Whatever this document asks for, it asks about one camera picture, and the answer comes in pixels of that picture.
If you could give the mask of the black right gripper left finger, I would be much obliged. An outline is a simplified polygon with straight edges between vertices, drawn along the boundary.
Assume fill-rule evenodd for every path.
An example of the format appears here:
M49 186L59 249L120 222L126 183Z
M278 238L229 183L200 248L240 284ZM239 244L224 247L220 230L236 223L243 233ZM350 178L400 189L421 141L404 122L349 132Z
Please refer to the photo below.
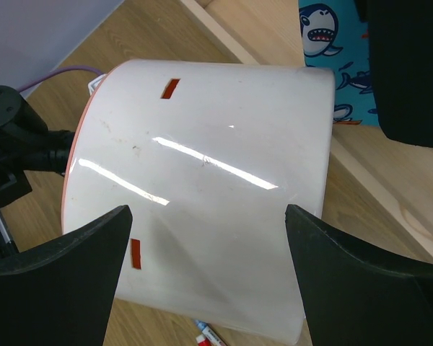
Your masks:
M118 206L0 259L0 345L102 345L132 221Z

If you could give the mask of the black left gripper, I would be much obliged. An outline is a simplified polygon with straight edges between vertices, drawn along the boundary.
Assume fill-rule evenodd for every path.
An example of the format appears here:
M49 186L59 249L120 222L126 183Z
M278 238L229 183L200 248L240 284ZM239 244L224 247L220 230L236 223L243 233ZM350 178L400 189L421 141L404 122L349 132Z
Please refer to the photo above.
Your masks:
M0 85L0 209L32 192L26 171L64 175L74 133L49 130L22 95ZM0 259L18 253L0 213Z

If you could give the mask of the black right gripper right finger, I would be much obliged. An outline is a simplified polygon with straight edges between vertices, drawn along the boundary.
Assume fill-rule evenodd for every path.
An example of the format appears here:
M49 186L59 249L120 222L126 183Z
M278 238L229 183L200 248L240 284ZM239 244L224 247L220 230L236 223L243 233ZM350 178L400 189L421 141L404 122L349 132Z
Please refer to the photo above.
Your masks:
M376 247L298 205L285 213L314 345L433 345L433 264Z

